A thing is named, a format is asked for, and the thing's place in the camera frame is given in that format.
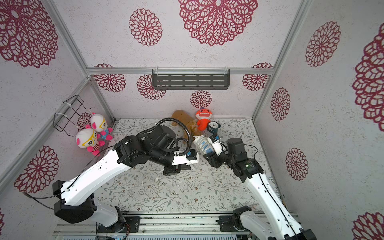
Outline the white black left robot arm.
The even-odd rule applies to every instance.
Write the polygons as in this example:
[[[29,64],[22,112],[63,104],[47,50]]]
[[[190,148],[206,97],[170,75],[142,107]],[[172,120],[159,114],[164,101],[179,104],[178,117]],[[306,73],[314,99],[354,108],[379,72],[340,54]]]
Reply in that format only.
[[[121,209],[102,204],[94,191],[119,174],[148,161],[163,166],[165,176],[189,170],[192,164],[198,163],[200,156],[191,148],[191,135],[187,137],[184,151],[180,151],[176,134],[167,126],[156,125],[136,136],[125,137],[76,178],[53,184],[53,192],[59,198],[54,205],[55,216],[70,224],[90,220],[112,233],[124,230],[128,225]]]

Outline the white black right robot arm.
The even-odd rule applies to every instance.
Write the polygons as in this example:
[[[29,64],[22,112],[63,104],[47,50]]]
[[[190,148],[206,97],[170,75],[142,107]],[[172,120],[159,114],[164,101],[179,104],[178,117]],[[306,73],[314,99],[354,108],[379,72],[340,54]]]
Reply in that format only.
[[[251,208],[234,210],[234,228],[246,229],[259,240],[314,240],[312,230],[305,230],[285,208],[282,201],[271,188],[263,168],[248,157],[245,145],[240,138],[227,140],[222,145],[217,135],[208,138],[214,152],[204,158],[214,168],[227,165],[242,183],[257,198],[267,220],[263,221]]]

